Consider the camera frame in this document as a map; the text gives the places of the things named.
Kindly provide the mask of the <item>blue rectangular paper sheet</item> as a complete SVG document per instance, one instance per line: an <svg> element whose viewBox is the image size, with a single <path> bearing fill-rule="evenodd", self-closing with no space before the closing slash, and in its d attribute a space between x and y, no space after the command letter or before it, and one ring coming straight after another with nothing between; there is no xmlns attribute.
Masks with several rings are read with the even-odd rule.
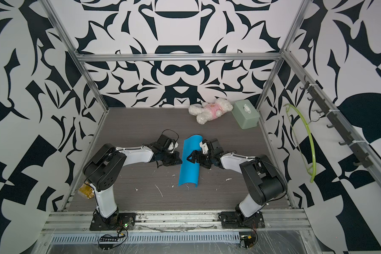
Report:
<svg viewBox="0 0 381 254"><path fill-rule="evenodd" d="M197 162L192 162L194 151L201 151L200 142L202 142L201 135L193 135L188 139L184 140L184 147L182 152L181 170L179 173L178 185L184 184L195 184L198 186L199 175L200 175L200 164Z"/></svg>

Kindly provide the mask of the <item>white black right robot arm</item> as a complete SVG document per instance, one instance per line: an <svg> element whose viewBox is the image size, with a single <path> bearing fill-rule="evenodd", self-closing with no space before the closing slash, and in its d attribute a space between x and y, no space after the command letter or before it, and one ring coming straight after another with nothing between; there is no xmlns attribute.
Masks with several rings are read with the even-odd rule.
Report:
<svg viewBox="0 0 381 254"><path fill-rule="evenodd" d="M212 166L233 170L243 176L248 195L236 206L238 221L250 219L268 202L287 193L287 181L266 155L242 156L234 152L194 150L188 157L190 163L210 169Z"/></svg>

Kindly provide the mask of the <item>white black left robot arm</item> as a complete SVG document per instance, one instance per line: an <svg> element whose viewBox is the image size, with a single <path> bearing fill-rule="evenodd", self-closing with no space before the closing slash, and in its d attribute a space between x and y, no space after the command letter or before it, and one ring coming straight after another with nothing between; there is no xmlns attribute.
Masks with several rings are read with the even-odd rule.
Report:
<svg viewBox="0 0 381 254"><path fill-rule="evenodd" d="M113 186L121 169L137 163L161 162L162 166L182 164L178 142L163 146L158 142L133 148L120 148L105 144L84 166L83 174L93 189L96 210L104 219L113 217L118 211Z"/></svg>

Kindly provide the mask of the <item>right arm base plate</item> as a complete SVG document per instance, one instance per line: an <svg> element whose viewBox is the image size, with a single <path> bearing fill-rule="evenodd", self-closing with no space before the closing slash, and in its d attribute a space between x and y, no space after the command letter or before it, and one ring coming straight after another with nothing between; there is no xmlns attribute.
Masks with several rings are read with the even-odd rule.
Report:
<svg viewBox="0 0 381 254"><path fill-rule="evenodd" d="M244 217L241 212L221 212L219 220L224 229L263 229L265 221L262 213L256 212L250 217Z"/></svg>

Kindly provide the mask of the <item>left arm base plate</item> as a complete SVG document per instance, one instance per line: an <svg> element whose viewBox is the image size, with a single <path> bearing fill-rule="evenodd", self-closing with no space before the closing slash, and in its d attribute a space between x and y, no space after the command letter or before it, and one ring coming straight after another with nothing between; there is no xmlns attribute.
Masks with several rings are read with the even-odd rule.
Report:
<svg viewBox="0 0 381 254"><path fill-rule="evenodd" d="M99 211L95 210L90 225L90 231L111 231L128 228L135 225L135 219L135 213L120 213L119 211L116 211L110 217L104 218Z"/></svg>

